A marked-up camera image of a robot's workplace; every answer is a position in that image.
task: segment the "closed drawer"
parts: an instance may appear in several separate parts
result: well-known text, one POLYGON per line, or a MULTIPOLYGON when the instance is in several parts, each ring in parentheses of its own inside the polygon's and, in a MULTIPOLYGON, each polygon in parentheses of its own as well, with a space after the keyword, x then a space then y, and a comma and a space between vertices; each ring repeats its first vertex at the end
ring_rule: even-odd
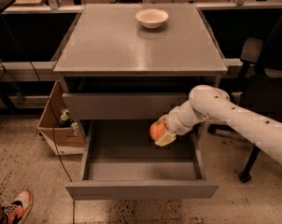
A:
POLYGON ((148 120, 97 120, 91 125, 80 181, 66 184, 74 200, 210 198, 195 135, 156 147, 148 120))
POLYGON ((73 119, 157 119, 186 101, 186 93, 65 93, 73 119))

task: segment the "box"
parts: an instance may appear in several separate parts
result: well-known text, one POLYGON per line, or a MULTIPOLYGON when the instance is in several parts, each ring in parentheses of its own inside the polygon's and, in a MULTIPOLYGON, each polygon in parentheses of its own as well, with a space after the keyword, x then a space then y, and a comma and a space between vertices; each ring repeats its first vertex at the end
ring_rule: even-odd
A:
POLYGON ((79 127, 61 128, 59 124, 59 118, 65 109, 63 89, 60 82, 56 81, 37 129, 56 155, 57 149, 61 155, 83 153, 85 141, 79 127))

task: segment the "white robotic arm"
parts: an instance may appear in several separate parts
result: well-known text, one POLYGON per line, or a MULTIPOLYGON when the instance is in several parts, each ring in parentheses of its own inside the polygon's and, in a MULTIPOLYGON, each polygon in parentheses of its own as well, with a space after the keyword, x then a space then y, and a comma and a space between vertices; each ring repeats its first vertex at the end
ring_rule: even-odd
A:
POLYGON ((187 102, 150 127, 150 135, 156 145, 165 146, 209 117, 223 120, 282 164, 282 123, 237 106, 225 91, 206 85, 193 88, 187 102))

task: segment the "shoe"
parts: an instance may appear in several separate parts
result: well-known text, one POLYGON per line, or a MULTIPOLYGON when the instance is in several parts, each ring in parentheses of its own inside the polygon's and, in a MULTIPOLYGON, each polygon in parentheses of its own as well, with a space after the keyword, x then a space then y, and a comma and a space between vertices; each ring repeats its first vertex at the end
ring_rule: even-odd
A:
POLYGON ((33 195, 29 190, 22 191, 8 206, 3 207, 6 224, 22 224, 27 218, 33 203, 33 195))

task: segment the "concrete floor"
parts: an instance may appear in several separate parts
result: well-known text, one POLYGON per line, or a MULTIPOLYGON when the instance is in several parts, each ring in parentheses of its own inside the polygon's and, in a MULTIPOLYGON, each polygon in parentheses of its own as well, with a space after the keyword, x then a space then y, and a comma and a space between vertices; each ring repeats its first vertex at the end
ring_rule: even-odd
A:
MULTIPOLYGON (((72 223, 73 202, 59 159, 36 135, 39 116, 0 117, 0 198, 10 202, 22 189, 34 194, 26 223, 72 223)), ((238 134, 210 135, 204 126, 200 139, 207 179, 219 183, 205 200, 113 200, 76 202, 76 223, 282 223, 282 166, 261 153, 241 184, 237 174, 247 162, 251 144, 238 134)), ((78 180, 81 155, 63 156, 78 180)))

